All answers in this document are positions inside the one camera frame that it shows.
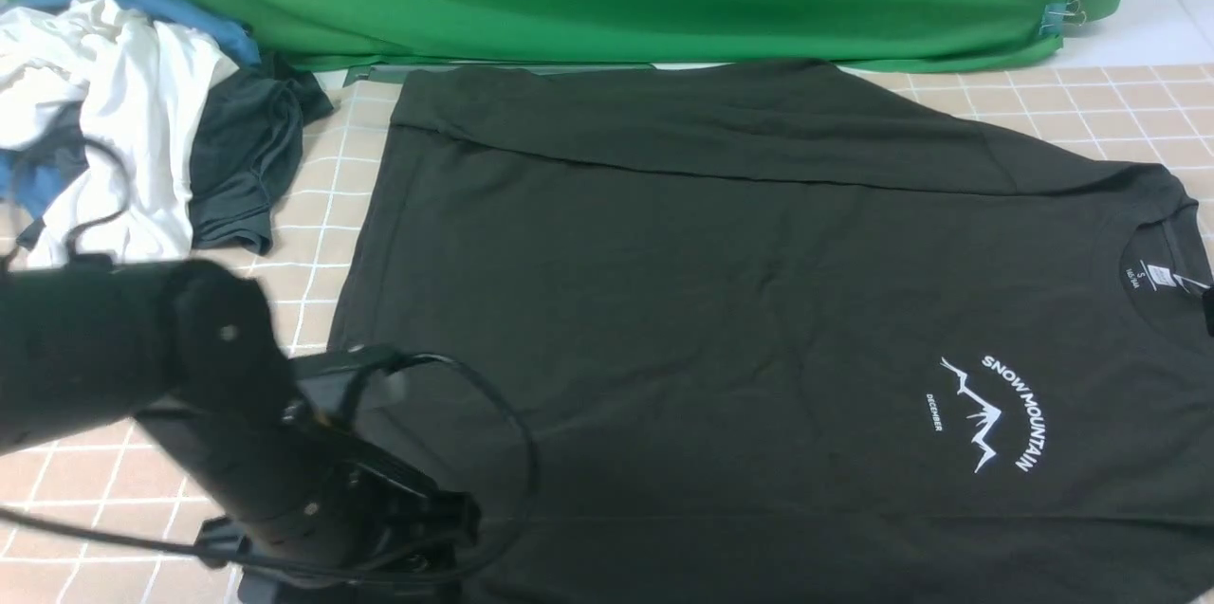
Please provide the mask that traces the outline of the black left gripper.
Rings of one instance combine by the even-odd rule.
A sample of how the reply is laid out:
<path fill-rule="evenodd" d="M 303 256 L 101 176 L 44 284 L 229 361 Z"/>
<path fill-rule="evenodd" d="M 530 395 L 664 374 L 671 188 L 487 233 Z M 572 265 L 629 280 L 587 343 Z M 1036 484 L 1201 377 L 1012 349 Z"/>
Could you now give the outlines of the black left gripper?
<path fill-rule="evenodd" d="M 295 564 L 244 568 L 238 602 L 461 600 L 456 552 L 477 543 L 480 508 L 354 428 L 376 380 L 421 365 L 450 359 L 386 348 L 304 357 L 277 414 L 195 418 L 194 478 L 225 509 L 195 546 Z"/>

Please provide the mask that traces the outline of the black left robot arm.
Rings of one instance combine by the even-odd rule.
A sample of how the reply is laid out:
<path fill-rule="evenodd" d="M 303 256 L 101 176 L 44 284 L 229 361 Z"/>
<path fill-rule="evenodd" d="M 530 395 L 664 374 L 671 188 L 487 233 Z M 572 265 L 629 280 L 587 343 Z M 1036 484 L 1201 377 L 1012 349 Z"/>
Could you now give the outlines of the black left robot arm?
<path fill-rule="evenodd" d="M 2 454 L 131 418 L 220 509 L 188 543 L 2 509 L 64 539 L 240 570 L 243 603 L 458 599 L 480 507 L 356 431 L 378 378 L 449 357 L 287 357 L 262 287 L 209 260 L 2 270 Z"/>

